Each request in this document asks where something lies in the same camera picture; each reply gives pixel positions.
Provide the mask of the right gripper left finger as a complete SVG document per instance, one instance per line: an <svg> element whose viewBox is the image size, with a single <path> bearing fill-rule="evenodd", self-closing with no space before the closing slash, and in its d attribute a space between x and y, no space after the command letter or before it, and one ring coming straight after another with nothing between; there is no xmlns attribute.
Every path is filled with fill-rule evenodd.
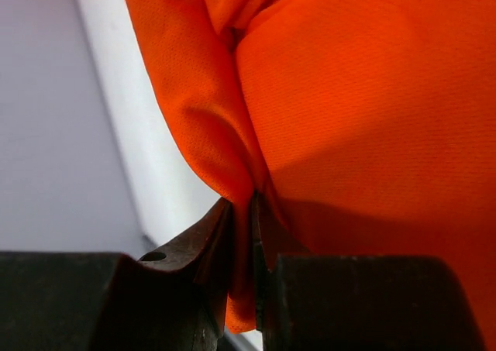
<svg viewBox="0 0 496 351"><path fill-rule="evenodd" d="M160 275L158 319L165 350L216 350L224 333L233 262L233 207L221 198L194 225L145 254Z"/></svg>

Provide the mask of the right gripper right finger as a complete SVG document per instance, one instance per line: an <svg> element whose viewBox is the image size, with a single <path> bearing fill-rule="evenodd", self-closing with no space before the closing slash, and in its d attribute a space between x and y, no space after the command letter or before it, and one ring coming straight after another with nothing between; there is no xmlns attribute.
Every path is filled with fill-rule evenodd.
<svg viewBox="0 0 496 351"><path fill-rule="evenodd" d="M250 202L250 224L253 247L253 279L255 293L256 329L264 330L264 309L270 282L270 265L273 253L270 251L270 231L273 223L277 223L265 197L258 191Z"/></svg>

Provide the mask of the orange t-shirt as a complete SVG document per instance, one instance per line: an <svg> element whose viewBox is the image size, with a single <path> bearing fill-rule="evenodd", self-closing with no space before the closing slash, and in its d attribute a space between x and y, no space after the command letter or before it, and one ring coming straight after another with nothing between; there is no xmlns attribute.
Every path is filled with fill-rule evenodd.
<svg viewBox="0 0 496 351"><path fill-rule="evenodd" d="M429 254L495 348L495 0L126 0L193 171L234 204L226 321L255 327L249 203L316 253Z"/></svg>

